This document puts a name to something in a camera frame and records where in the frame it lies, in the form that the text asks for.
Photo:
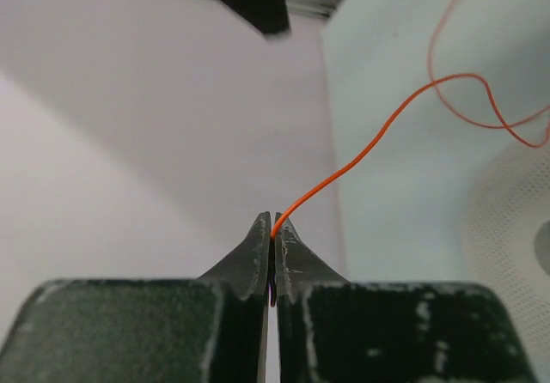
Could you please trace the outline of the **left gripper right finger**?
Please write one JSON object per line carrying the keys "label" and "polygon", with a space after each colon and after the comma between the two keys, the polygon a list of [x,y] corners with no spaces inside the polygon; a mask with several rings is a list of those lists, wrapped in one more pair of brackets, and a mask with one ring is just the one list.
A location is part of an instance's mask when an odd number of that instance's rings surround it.
{"label": "left gripper right finger", "polygon": [[353,283],[278,218],[283,382],[534,382],[501,300],[477,283]]}

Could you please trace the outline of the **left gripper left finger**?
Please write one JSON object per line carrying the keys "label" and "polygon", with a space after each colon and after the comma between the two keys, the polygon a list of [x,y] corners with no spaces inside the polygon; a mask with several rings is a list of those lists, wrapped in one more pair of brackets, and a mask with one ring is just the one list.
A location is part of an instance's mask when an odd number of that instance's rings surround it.
{"label": "left gripper left finger", "polygon": [[202,276],[56,279],[22,304],[4,382],[261,382],[271,217]]}

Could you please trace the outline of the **white cable spool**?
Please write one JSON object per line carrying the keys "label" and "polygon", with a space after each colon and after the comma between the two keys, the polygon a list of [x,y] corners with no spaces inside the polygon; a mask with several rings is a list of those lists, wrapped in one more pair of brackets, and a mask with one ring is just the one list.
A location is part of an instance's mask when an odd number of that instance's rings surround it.
{"label": "white cable spool", "polygon": [[474,281],[510,312],[541,382],[549,380],[549,148],[510,146],[480,169],[462,244]]}

